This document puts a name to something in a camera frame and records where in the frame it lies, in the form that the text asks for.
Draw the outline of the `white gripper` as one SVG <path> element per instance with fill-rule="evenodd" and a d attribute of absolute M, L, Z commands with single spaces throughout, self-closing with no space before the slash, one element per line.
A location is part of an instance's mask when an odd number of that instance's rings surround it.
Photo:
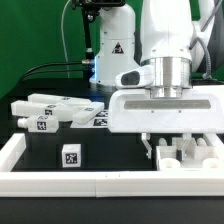
<path fill-rule="evenodd" d="M 176 159 L 183 160 L 190 133 L 224 133 L 224 87 L 184 89 L 181 98 L 152 99 L 147 89 L 123 89 L 110 98 L 108 128 L 115 133 L 142 133 L 148 159 L 152 133 L 184 133 Z"/>

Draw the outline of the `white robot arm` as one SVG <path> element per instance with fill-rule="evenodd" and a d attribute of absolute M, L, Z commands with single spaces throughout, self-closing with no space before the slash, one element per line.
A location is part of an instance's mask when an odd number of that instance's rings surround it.
<path fill-rule="evenodd" d="M 135 14 L 124 5 L 100 10 L 100 51 L 93 87 L 110 91 L 108 128 L 140 133 L 180 133 L 176 156 L 183 158 L 194 134 L 224 133 L 224 84 L 209 72 L 193 86 L 191 73 L 210 61 L 213 0 L 199 0 L 201 19 L 191 19 L 189 0 L 143 0 L 140 39 Z"/>

